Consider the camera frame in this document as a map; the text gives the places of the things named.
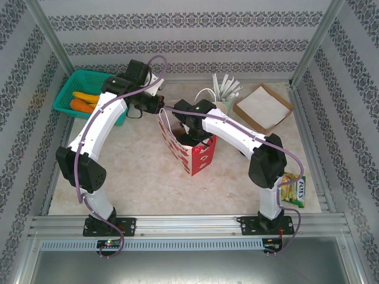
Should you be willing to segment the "yellow toy banana bunch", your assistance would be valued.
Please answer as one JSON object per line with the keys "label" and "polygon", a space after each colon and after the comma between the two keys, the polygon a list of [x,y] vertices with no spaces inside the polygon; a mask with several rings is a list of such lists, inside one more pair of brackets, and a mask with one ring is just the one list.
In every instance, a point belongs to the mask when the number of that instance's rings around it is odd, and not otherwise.
{"label": "yellow toy banana bunch", "polygon": [[97,104],[99,101],[99,95],[91,95],[83,92],[74,91],[72,95],[75,99],[80,99],[87,104]]}

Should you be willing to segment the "right small circuit board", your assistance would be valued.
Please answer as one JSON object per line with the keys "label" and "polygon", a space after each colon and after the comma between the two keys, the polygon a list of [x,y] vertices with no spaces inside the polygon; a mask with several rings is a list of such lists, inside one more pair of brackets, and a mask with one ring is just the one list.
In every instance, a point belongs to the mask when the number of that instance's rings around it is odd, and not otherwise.
{"label": "right small circuit board", "polygon": [[283,245],[282,239],[279,239],[279,238],[278,239],[264,238],[262,240],[262,243],[263,243],[264,250],[269,253],[274,253],[274,252],[277,253],[281,251],[282,245]]}

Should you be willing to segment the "teal plastic basket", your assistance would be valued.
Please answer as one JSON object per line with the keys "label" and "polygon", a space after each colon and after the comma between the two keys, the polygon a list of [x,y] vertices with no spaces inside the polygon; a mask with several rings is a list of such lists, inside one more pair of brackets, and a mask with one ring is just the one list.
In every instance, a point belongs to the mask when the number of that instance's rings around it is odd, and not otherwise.
{"label": "teal plastic basket", "polygon": [[58,93],[53,103],[53,108],[56,111],[64,112],[70,117],[87,120],[91,116],[89,113],[75,111],[70,107],[70,102],[74,99],[72,92],[78,91],[90,95],[99,95],[104,81],[110,76],[112,74],[90,70],[74,71]]}

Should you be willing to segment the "grey steel sheet panel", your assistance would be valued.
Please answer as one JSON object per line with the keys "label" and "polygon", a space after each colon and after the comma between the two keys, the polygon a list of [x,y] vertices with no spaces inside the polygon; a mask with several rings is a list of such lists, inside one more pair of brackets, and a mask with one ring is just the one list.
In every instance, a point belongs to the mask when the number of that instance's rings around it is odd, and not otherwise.
{"label": "grey steel sheet panel", "polygon": [[349,237],[299,237],[286,251],[152,251],[103,260],[81,240],[30,240],[11,284],[370,284]]}

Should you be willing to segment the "mint green straw holder cup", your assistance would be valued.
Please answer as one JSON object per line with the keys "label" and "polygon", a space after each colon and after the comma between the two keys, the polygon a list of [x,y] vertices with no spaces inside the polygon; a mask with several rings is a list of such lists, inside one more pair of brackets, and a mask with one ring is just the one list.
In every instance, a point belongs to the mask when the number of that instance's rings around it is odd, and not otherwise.
{"label": "mint green straw holder cup", "polygon": [[228,109],[228,114],[230,114],[234,104],[235,104],[235,100],[234,101],[229,101],[229,102],[225,102],[225,99],[224,98],[221,98],[221,100],[219,102],[222,102],[225,104],[225,106],[227,106],[227,109]]}

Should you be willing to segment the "red and white paper bag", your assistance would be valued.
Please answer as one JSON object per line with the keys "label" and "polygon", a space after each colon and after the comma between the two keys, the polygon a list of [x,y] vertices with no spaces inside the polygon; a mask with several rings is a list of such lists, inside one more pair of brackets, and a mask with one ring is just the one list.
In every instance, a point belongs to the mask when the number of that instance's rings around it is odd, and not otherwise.
{"label": "red and white paper bag", "polygon": [[187,132],[188,127],[183,126],[171,111],[161,110],[157,115],[157,120],[165,144],[189,175],[194,176],[211,164],[217,144],[215,135],[212,134],[212,144],[210,144],[210,139],[206,139],[205,142],[208,144],[205,146],[201,143],[195,147],[185,146],[173,135],[172,130],[184,128]]}

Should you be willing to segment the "orange toy carrot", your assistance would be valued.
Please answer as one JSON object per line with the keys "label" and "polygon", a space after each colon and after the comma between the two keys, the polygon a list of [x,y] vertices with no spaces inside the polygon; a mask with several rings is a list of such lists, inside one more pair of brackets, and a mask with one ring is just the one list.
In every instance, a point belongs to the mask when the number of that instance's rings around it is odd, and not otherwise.
{"label": "orange toy carrot", "polygon": [[91,114],[95,109],[92,105],[87,104],[85,101],[81,99],[71,100],[70,107],[74,111],[83,112],[87,114]]}

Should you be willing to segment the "yellow green candy packet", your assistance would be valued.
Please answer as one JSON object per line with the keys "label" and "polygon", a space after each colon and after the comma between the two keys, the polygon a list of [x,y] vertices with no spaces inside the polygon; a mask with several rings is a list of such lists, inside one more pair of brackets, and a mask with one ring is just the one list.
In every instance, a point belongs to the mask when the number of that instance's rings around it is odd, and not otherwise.
{"label": "yellow green candy packet", "polygon": [[296,183],[281,187],[281,200],[296,205],[299,208],[305,207],[306,177],[303,176]]}

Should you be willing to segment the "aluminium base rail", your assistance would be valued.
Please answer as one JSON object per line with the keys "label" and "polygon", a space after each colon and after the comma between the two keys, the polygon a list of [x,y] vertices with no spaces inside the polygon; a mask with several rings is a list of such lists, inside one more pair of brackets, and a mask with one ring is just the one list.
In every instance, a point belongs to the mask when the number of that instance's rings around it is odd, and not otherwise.
{"label": "aluminium base rail", "polygon": [[[50,215],[34,217],[27,237],[40,239],[81,238],[86,216]],[[135,238],[240,237],[241,224],[234,215],[137,215]],[[303,214],[298,237],[351,235],[343,213]]]}

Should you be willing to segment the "left small circuit board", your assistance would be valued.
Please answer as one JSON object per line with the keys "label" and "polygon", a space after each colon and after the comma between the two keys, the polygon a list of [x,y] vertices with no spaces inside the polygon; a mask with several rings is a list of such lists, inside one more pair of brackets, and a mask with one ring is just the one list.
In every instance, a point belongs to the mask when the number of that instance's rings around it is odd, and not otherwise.
{"label": "left small circuit board", "polygon": [[101,249],[119,249],[120,248],[121,241],[120,240],[98,240],[97,241],[97,248]]}

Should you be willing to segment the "aluminium frame post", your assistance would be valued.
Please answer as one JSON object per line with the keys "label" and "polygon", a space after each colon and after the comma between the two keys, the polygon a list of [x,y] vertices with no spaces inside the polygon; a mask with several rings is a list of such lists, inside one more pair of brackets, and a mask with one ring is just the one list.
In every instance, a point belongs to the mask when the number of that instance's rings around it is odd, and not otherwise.
{"label": "aluminium frame post", "polygon": [[309,45],[297,65],[296,70],[294,71],[293,76],[289,80],[289,84],[292,88],[296,87],[300,83],[301,78],[313,60],[313,56],[316,54],[319,46],[327,34],[327,31],[337,17],[344,3],[345,0],[331,0],[330,5],[328,6],[323,18],[320,20],[319,26],[311,38]]}
{"label": "aluminium frame post", "polygon": [[59,40],[51,22],[49,21],[46,13],[43,11],[39,0],[23,0],[32,14],[37,25],[43,32],[45,39],[47,40],[49,46],[55,53],[60,64],[63,67],[63,70],[68,76],[71,76],[75,71],[75,67],[72,64],[63,44]]}

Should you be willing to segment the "small circuit board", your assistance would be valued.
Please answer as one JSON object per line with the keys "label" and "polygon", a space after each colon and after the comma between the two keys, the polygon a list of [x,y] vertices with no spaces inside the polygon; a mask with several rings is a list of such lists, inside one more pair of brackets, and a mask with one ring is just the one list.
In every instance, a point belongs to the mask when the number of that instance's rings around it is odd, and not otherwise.
{"label": "small circuit board", "polygon": [[97,248],[101,249],[119,249],[120,248],[121,241],[120,240],[98,240],[97,241]]}
{"label": "small circuit board", "polygon": [[282,239],[279,239],[279,238],[278,239],[264,238],[262,240],[262,243],[263,243],[264,250],[269,253],[274,253],[274,252],[277,253],[281,251],[282,245],[283,245]]}

